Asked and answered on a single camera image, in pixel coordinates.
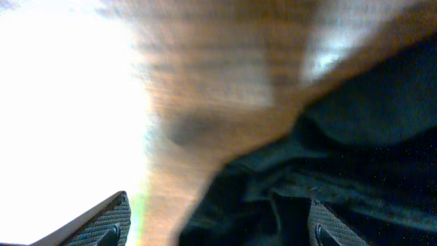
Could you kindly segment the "black shorts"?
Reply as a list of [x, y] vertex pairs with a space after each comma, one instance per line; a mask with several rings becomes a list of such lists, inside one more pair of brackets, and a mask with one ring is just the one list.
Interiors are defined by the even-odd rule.
[[351, 78], [228, 162], [179, 245], [310, 245], [311, 201], [369, 245], [436, 244], [436, 37]]

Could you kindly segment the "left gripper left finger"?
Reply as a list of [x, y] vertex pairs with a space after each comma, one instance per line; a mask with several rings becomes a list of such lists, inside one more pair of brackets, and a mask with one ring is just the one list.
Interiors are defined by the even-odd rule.
[[118, 191], [34, 245], [125, 246], [130, 218], [128, 196], [125, 191]]

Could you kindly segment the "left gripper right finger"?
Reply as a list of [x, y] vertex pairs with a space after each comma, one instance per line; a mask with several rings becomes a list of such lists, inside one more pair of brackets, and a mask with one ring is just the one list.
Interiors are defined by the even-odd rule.
[[311, 246], [369, 246], [322, 202], [311, 201], [308, 216]]

